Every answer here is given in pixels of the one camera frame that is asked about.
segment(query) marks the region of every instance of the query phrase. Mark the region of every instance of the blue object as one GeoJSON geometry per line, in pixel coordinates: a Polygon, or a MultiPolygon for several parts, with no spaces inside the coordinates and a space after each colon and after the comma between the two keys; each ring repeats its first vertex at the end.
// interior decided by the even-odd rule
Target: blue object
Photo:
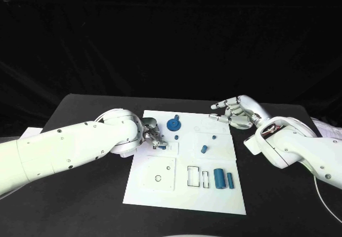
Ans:
{"type": "Polygon", "coordinates": [[[231,173],[226,173],[226,178],[228,178],[229,189],[234,189],[234,183],[232,183],[232,176],[231,176],[231,173]]]}
{"type": "Polygon", "coordinates": [[[200,152],[205,153],[205,152],[206,152],[206,149],[208,149],[208,146],[203,145],[200,152]]]}
{"type": "Polygon", "coordinates": [[[179,116],[176,115],[174,118],[167,121],[166,127],[171,132],[176,132],[179,131],[180,126],[179,116]]]}
{"type": "Polygon", "coordinates": [[[213,170],[213,176],[215,176],[216,189],[223,189],[226,187],[223,170],[222,169],[215,169],[213,170]]]}

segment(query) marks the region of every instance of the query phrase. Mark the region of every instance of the black table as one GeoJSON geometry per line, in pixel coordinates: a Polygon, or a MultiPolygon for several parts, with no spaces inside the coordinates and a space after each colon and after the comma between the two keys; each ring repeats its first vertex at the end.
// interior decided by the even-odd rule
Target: black table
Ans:
{"type": "MultiPolygon", "coordinates": [[[[125,108],[141,117],[144,110],[209,114],[212,104],[70,94],[43,132],[94,120],[112,108],[125,108]]],[[[319,134],[301,106],[262,106],[274,116],[296,117],[319,134]]],[[[313,176],[301,164],[278,169],[247,150],[242,141],[254,131],[231,128],[247,216],[122,204],[133,158],[109,154],[27,184],[0,201],[0,236],[340,236],[342,226],[323,208],[313,176]]],[[[326,204],[342,216],[342,191],[317,182],[326,204]]]]}

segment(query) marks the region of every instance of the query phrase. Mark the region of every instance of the table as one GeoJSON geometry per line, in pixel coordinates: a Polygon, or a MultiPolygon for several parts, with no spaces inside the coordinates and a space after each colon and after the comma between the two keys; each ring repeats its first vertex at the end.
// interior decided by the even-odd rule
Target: table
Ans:
{"type": "MultiPolygon", "coordinates": [[[[94,120],[112,108],[125,108],[141,117],[144,110],[209,114],[212,104],[213,101],[69,94],[43,132],[94,120]]],[[[274,116],[296,117],[319,134],[301,106],[262,106],[274,116]]],[[[122,204],[133,157],[108,154],[36,180],[0,201],[1,237],[339,236],[340,225],[323,208],[313,177],[301,164],[278,169],[245,148],[242,141],[254,131],[255,128],[231,127],[247,216],[122,204]]],[[[342,216],[342,190],[317,182],[326,204],[342,216]]]]}

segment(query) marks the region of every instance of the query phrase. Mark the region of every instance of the white board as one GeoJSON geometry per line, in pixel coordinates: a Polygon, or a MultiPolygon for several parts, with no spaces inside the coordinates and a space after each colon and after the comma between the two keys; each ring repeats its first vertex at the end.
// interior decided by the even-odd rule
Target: white board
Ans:
{"type": "Polygon", "coordinates": [[[210,120],[208,115],[203,114],[144,111],[144,117],[153,117],[157,120],[160,133],[164,135],[163,139],[171,147],[166,150],[158,148],[153,150],[151,146],[144,143],[137,148],[122,203],[245,215],[228,124],[210,120]],[[171,132],[167,130],[166,123],[174,115],[179,115],[182,127],[179,131],[171,132]],[[208,146],[205,154],[200,153],[203,143],[208,146]],[[169,190],[167,186],[156,187],[154,185],[158,185],[156,181],[154,184],[153,182],[148,184],[148,188],[141,185],[151,158],[156,160],[153,164],[156,168],[150,171],[148,180],[156,178],[158,166],[161,167],[160,171],[164,172],[166,163],[163,162],[171,162],[170,160],[160,161],[157,158],[173,159],[174,161],[173,188],[169,188],[169,190]],[[199,167],[199,187],[187,186],[189,166],[199,167]],[[215,188],[215,168],[223,169],[225,180],[226,173],[232,174],[234,189],[215,188]],[[208,171],[209,188],[203,188],[202,171],[208,171]]]}

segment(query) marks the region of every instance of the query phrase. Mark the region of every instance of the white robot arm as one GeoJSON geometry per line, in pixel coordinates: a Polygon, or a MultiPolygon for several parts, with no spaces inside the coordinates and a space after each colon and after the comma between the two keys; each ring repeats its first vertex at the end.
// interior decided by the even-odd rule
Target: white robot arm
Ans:
{"type": "Polygon", "coordinates": [[[157,122],[115,109],[88,121],[0,144],[0,195],[36,179],[96,160],[108,152],[130,156],[147,141],[166,146],[157,122]]]}
{"type": "Polygon", "coordinates": [[[225,106],[226,114],[210,114],[209,118],[238,129],[247,129],[252,124],[257,126],[255,134],[244,141],[251,153],[262,153],[280,169],[300,162],[317,179],[342,189],[342,140],[317,138],[311,129],[294,118],[271,118],[247,95],[223,100],[212,105],[212,109],[225,106]]]}

